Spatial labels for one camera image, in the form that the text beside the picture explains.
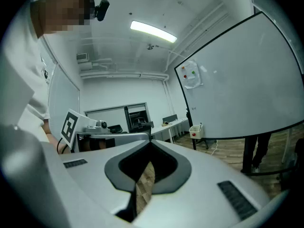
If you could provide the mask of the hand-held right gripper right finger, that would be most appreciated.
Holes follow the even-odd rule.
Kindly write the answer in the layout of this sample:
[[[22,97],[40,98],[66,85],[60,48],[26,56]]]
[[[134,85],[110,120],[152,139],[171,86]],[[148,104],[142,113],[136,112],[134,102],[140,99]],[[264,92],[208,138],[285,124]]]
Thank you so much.
[[[270,198],[256,182],[222,160],[200,151],[162,142],[191,163],[189,179],[174,193],[152,195],[133,221],[139,228],[229,228],[240,218],[218,187],[223,181],[235,187],[257,209]]]

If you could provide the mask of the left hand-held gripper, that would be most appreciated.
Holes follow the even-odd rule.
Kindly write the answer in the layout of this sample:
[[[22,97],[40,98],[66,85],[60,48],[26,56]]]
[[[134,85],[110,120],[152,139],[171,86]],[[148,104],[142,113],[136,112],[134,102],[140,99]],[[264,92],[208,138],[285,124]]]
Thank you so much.
[[[118,133],[111,134],[111,137],[104,135],[110,134],[107,123],[102,120],[93,120],[81,115],[71,109],[68,110],[64,124],[60,133],[63,140],[71,151],[79,151],[80,141],[83,139],[105,139],[106,148],[112,148],[117,142],[135,142],[150,140],[147,133]]]

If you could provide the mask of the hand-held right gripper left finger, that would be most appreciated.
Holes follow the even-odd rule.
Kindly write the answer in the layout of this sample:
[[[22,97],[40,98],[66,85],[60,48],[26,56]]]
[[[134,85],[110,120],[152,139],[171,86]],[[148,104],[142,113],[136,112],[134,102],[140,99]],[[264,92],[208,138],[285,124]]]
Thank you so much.
[[[131,193],[118,190],[105,174],[109,159],[147,141],[135,141],[106,150],[58,155],[44,143],[44,156],[52,183],[64,208],[65,221],[55,228],[152,228],[152,213],[145,209],[134,221],[116,214],[130,206]]]

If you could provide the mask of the white plastic box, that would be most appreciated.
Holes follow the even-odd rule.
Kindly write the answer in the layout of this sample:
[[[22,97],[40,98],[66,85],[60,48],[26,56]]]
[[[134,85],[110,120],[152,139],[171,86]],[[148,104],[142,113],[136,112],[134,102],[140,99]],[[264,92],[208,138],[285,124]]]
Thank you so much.
[[[199,131],[199,125],[194,125],[189,129],[189,133],[192,139],[197,139],[197,140],[202,139],[204,136],[203,126]]]

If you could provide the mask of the person's left forearm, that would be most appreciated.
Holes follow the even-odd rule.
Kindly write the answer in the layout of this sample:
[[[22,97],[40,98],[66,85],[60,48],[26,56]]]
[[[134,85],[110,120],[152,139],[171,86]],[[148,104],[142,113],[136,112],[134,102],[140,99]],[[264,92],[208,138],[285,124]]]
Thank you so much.
[[[71,153],[70,148],[67,144],[64,144],[63,141],[58,141],[51,132],[49,127],[49,120],[44,119],[44,124],[42,125],[42,129],[44,130],[49,142],[54,146],[55,150],[58,154],[68,154]]]

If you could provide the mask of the black framed whiteboard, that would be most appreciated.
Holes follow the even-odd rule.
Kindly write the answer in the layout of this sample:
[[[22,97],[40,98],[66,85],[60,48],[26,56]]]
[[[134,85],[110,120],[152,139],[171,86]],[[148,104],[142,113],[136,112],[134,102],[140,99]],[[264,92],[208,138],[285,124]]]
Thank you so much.
[[[186,89],[180,67],[197,63],[203,85]],[[190,113],[205,139],[274,133],[304,122],[300,65],[277,25],[259,12],[227,29],[175,67]]]

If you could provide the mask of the person's left hand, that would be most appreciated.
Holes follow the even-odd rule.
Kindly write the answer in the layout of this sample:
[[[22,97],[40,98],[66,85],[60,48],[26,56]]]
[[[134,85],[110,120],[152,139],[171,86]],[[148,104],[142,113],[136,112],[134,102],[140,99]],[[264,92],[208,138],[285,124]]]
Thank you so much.
[[[105,139],[83,139],[80,141],[80,152],[89,152],[106,149]]]

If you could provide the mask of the black office chair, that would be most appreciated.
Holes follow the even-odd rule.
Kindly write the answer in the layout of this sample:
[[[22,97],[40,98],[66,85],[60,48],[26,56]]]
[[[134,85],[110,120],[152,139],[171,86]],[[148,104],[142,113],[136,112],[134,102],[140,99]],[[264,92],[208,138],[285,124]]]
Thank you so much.
[[[130,130],[131,133],[147,133],[151,134],[151,130],[154,127],[153,122],[146,122],[144,118],[138,118],[134,121],[133,126]]]
[[[113,134],[119,134],[123,132],[123,129],[121,127],[121,125],[113,125],[113,126],[108,126],[108,129],[110,130],[110,133]]]

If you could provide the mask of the grey framed glass partition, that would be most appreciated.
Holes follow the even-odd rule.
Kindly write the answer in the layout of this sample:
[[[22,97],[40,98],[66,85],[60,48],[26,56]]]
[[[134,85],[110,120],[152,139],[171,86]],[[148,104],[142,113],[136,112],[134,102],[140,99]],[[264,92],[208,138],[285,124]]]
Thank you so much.
[[[129,130],[136,123],[148,123],[151,118],[147,103],[127,104],[121,106],[108,107],[103,109],[85,111],[85,115],[94,120],[103,120],[108,128],[120,125],[123,132]]]

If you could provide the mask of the white desk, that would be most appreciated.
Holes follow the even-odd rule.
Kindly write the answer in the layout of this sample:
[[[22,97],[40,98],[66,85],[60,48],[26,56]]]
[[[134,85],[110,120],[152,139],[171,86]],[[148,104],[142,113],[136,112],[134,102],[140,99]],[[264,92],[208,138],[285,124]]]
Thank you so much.
[[[170,142],[174,143],[174,138],[173,138],[173,134],[171,131],[171,128],[174,128],[175,132],[177,134],[184,134],[183,128],[182,128],[182,124],[184,122],[188,122],[189,120],[187,118],[181,118],[181,119],[177,119],[173,122],[170,122],[168,125],[166,126],[158,126],[158,127],[154,127],[151,130],[151,136],[154,136],[156,134],[162,134],[162,132],[167,131],[169,133],[170,136]]]

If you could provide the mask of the dark desk divider panel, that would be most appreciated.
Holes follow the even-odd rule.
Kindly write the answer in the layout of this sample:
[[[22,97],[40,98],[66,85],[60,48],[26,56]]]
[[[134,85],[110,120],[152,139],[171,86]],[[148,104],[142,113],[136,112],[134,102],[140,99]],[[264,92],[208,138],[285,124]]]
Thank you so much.
[[[163,121],[164,123],[166,123],[166,122],[171,123],[171,122],[173,122],[173,121],[175,121],[175,120],[177,120],[177,119],[178,119],[177,115],[174,114],[174,115],[170,115],[170,116],[164,117],[164,118],[162,119],[162,121]]]

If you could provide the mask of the crumpled white paper sheet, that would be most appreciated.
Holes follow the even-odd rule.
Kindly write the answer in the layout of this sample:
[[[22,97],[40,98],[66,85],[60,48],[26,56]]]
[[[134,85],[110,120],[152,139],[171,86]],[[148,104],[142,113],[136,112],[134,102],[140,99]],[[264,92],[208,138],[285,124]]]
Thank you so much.
[[[180,75],[182,79],[182,84],[186,89],[193,89],[200,85],[203,85],[200,76],[200,69],[197,63],[193,60],[188,60],[181,65]]]

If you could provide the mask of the long ceiling light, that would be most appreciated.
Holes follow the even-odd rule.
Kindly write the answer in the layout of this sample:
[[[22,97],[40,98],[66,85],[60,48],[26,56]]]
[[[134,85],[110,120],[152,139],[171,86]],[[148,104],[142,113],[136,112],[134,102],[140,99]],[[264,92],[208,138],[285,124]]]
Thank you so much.
[[[161,30],[157,27],[154,27],[154,26],[142,23],[142,22],[138,22],[138,21],[132,21],[131,25],[130,25],[130,29],[162,38],[170,43],[174,43],[177,40],[176,36],[166,32],[164,30]]]

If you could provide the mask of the white wall air vent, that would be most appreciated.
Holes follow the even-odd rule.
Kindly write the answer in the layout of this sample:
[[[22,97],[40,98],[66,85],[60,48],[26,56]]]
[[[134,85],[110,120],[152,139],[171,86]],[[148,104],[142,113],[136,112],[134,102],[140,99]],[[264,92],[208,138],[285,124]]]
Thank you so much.
[[[86,63],[89,62],[89,55],[88,53],[80,53],[76,55],[77,62],[80,63]]]

